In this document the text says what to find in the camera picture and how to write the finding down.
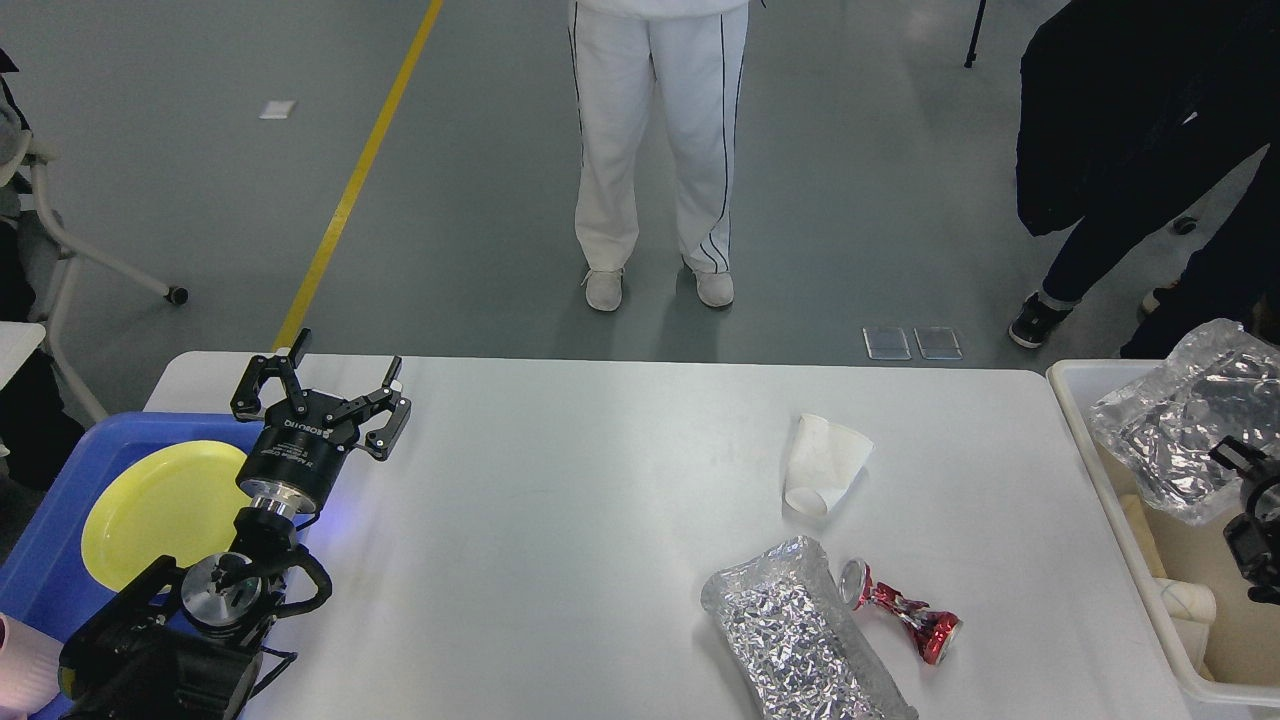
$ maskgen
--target tripod leg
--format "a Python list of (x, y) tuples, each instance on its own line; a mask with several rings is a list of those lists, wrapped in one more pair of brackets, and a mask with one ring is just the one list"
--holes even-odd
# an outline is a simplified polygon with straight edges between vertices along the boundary
[(973, 61), (978, 59), (978, 32), (982, 31), (982, 15), (986, 12), (987, 0), (978, 0), (978, 17), (973, 20), (973, 38), (969, 40), (969, 55), (964, 61), (966, 68), (972, 68)]

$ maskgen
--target yellow floor line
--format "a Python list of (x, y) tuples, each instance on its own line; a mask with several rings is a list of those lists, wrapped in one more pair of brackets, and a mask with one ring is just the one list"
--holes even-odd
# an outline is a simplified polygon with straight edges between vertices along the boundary
[(338, 247), (342, 231), (347, 228), (347, 218), (351, 217), (351, 210), (355, 208), (356, 200), (360, 199), (360, 190), (365, 186), (365, 178), (369, 177), (369, 169), (372, 168), (374, 159), (378, 158), (378, 150), (383, 145), (383, 138), (387, 137), (387, 128), (390, 127), (392, 118), (396, 117), (401, 96), (404, 95), (404, 87), (408, 85), (410, 76), (413, 74), (413, 67), (417, 65), (417, 58), (422, 54), (422, 46), (426, 44), (426, 37), (431, 35), (431, 28), (435, 26), (435, 18), (440, 14), (443, 4), (444, 0), (431, 0), (431, 6), (426, 9), (422, 24), (419, 26), (417, 35), (413, 36), (413, 44), (410, 45), (408, 53), (404, 55), (404, 61), (401, 63), (399, 73), (396, 74), (396, 82), (392, 83), (392, 90), (387, 94), (387, 101), (383, 102), (383, 109), (378, 113), (378, 122), (374, 123), (374, 131), (369, 133), (369, 140), (365, 141), (365, 149), (360, 152), (356, 169), (352, 170), (351, 179), (347, 181), (347, 188), (342, 192), (342, 200), (333, 211), (329, 228), (324, 232), (324, 240), (320, 241), (320, 247), (316, 249), (315, 258), (311, 259), (311, 266), (307, 268), (307, 274), (302, 278), (302, 286), (298, 287), (297, 295), (293, 296), (293, 305), (289, 306), (289, 313), (284, 316), (284, 324), (280, 325), (280, 332), (275, 336), (275, 345), (271, 347), (288, 347), (293, 345), (298, 331), (302, 329), (302, 319), (311, 306), (311, 300), (316, 295), (320, 279), (324, 278), (324, 272), (329, 266), (329, 259), (333, 256), (334, 249)]

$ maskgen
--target white paper cup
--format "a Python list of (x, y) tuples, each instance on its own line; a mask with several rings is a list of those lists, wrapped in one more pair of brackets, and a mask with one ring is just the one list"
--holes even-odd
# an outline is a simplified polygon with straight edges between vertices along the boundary
[(63, 643), (0, 614), (0, 720), (26, 720), (58, 696)]

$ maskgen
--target black jacket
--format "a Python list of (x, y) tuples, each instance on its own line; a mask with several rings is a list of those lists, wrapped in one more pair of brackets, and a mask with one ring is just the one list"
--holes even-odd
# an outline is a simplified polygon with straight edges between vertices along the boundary
[(1280, 0), (1071, 0), (1023, 55), (1018, 215), (1070, 227), (1192, 113), (1270, 111)]

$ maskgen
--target crumpled aluminum foil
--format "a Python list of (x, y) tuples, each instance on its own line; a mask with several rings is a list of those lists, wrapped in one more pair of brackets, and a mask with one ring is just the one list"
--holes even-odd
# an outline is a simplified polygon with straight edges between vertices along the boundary
[(1280, 452), (1280, 351), (1239, 323), (1212, 320), (1085, 419), (1098, 445), (1133, 470), (1148, 505), (1203, 525), (1240, 501), (1238, 475), (1208, 456), (1215, 445), (1234, 436)]
[(703, 609), (768, 720), (916, 720), (854, 624), (818, 541), (800, 536), (722, 570)]

